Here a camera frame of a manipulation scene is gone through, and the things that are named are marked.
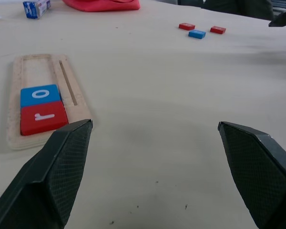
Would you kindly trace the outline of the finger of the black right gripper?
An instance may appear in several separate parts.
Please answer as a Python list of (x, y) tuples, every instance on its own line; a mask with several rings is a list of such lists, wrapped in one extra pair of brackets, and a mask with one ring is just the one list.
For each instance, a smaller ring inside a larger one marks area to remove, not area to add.
[(284, 27), (286, 26), (286, 11), (276, 16), (268, 25), (269, 27)]

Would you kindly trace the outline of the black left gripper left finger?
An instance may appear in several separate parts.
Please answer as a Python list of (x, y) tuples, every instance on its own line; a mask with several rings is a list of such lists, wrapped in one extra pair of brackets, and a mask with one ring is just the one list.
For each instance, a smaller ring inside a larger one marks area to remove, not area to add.
[(0, 197), (0, 229), (64, 229), (84, 172), (91, 119), (54, 131)]

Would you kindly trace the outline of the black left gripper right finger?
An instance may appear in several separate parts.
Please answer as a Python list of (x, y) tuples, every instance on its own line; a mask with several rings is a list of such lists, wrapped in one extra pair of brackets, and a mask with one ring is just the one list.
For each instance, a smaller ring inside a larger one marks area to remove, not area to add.
[(234, 183), (259, 229), (286, 229), (286, 151), (267, 133), (218, 124)]

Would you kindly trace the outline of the red letter tile r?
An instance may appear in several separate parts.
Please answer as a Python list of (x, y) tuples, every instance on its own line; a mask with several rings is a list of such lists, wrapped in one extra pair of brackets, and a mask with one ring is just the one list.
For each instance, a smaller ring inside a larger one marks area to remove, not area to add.
[(61, 101), (26, 106), (21, 109), (20, 133), (24, 136), (56, 130), (68, 123)]

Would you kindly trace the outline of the blue letter block o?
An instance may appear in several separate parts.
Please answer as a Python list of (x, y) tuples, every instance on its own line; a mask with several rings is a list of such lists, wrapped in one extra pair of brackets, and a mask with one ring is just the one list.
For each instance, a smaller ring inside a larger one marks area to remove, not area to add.
[(33, 106), (60, 101), (57, 85), (48, 84), (36, 87), (22, 88), (20, 91), (20, 107)]

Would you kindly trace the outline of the wooden tile holder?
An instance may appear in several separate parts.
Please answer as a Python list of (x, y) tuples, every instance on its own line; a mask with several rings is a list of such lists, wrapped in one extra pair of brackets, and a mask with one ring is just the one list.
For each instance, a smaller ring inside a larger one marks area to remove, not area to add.
[(7, 142), (13, 150), (23, 150), (46, 143), (53, 131), (23, 136), (20, 133), (20, 91), (26, 87), (56, 84), (68, 121), (91, 119), (80, 86), (63, 54), (24, 55), (14, 59), (7, 117)]

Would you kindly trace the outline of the blue white carton box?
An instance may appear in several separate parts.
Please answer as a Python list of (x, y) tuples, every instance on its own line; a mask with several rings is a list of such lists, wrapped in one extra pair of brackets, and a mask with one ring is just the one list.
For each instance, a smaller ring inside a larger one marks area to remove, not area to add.
[(27, 0), (22, 4), (28, 19), (39, 19), (51, 7), (51, 0)]

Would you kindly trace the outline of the red fabric pouch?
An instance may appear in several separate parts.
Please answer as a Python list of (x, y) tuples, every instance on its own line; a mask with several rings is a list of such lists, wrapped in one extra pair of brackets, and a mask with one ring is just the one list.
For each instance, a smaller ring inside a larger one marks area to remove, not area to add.
[(139, 10), (139, 0), (62, 0), (67, 6), (83, 12)]

